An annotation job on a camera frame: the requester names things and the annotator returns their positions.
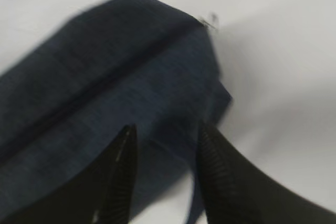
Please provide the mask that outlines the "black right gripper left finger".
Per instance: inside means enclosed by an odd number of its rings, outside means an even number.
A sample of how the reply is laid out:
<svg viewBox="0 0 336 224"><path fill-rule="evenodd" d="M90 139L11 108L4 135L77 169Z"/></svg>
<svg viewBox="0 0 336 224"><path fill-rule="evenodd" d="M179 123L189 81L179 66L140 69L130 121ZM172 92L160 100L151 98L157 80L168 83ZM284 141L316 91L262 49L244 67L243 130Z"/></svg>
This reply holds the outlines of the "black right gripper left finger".
<svg viewBox="0 0 336 224"><path fill-rule="evenodd" d="M137 130L127 125L87 168L7 222L129 223L137 168Z"/></svg>

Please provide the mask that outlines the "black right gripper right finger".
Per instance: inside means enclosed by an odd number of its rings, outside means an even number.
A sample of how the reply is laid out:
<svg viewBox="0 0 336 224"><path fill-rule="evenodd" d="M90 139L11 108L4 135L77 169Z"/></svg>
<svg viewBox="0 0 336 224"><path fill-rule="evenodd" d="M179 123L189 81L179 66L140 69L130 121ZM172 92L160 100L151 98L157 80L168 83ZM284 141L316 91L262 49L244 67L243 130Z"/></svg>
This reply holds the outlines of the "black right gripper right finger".
<svg viewBox="0 0 336 224"><path fill-rule="evenodd" d="M335 213L266 175L217 128L199 126L196 168L208 223L335 223Z"/></svg>

